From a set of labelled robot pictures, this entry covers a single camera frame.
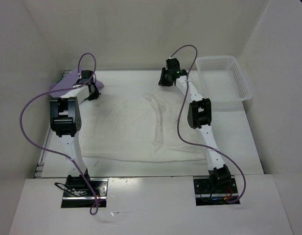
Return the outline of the purple t-shirt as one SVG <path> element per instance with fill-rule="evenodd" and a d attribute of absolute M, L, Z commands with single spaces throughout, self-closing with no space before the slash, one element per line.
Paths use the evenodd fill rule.
<path fill-rule="evenodd" d="M 78 76 L 77 69 L 72 70 L 72 71 L 65 70 L 63 73 L 62 79 L 58 83 L 53 84 L 51 86 L 50 91 L 71 88 L 77 82 L 78 79 L 79 79 L 79 76 Z M 95 84 L 96 84 L 96 87 L 98 88 L 98 90 L 101 90 L 104 88 L 104 84 L 99 80 L 96 80 Z M 51 97 L 61 97 L 62 95 L 65 95 L 67 92 L 68 91 L 53 92 L 53 93 L 50 93 L 49 95 Z"/>

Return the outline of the white t-shirt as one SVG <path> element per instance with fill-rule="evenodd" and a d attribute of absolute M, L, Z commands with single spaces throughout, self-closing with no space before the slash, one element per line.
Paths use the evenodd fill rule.
<path fill-rule="evenodd" d="M 204 148 L 183 111 L 178 88 L 158 88 L 137 97 L 103 95 L 90 102 L 82 125 L 80 147 L 84 157 L 124 162 L 170 163 L 205 161 Z"/>

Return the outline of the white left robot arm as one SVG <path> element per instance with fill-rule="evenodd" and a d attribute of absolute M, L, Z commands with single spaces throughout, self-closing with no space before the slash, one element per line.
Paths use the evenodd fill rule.
<path fill-rule="evenodd" d="M 70 170 L 65 187 L 80 195 L 88 195 L 92 184 L 86 165 L 84 164 L 80 143 L 79 131 L 82 120 L 79 105 L 84 100 L 98 99 L 100 92 L 92 81 L 88 85 L 79 87 L 81 80 L 74 84 L 74 89 L 60 97 L 50 100 L 50 126 L 56 133 L 64 147 L 64 153 L 69 156 Z"/>

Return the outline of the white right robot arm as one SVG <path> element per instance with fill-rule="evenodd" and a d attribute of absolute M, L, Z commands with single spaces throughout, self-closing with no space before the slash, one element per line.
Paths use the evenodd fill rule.
<path fill-rule="evenodd" d="M 221 192 L 231 181 L 231 173 L 223 155 L 218 150 L 211 126 L 211 101 L 204 98 L 188 79 L 186 70 L 169 70 L 162 68 L 159 85 L 170 87 L 175 85 L 189 103 L 187 122 L 206 148 L 208 162 L 209 187 L 212 192 Z"/>

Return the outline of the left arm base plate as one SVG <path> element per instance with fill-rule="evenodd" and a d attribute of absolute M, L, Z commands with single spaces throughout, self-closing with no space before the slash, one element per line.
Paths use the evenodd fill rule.
<path fill-rule="evenodd" d="M 98 205 L 105 208 L 107 204 L 108 191 L 107 178 L 90 178 L 90 185 L 98 197 Z M 86 183 L 80 179 L 76 181 L 67 179 L 63 183 L 55 183 L 63 191 L 61 208 L 90 208 L 95 206 L 95 197 Z"/>

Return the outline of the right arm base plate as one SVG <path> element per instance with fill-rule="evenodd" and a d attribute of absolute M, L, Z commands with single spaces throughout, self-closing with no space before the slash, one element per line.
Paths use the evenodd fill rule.
<path fill-rule="evenodd" d="M 235 200 L 239 196 L 234 177 L 228 184 L 216 189 L 212 188 L 207 176 L 194 177 L 193 185 L 196 206 L 230 205 L 228 200 Z"/>

